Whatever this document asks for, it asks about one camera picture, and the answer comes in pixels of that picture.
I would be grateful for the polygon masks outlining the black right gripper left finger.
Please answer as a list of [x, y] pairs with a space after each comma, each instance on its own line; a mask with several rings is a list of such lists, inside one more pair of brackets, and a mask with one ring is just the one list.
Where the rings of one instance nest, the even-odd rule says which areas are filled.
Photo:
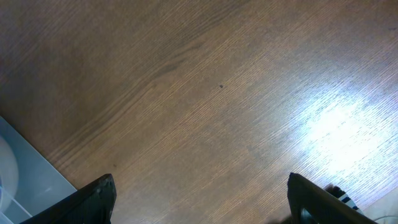
[[110, 224], [116, 202], [111, 174], [105, 174], [21, 224]]

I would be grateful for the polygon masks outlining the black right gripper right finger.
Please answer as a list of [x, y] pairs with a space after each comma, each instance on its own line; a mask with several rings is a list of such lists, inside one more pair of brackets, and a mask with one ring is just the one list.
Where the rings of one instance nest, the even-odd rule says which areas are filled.
[[376, 224], [300, 174], [290, 173], [287, 186], [292, 223]]

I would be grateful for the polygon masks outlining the cream large bowl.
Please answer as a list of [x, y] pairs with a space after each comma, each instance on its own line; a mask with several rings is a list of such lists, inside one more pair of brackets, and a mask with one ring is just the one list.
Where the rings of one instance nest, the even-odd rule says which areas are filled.
[[18, 189], [19, 171], [16, 157], [8, 143], [1, 138], [1, 211], [10, 206]]

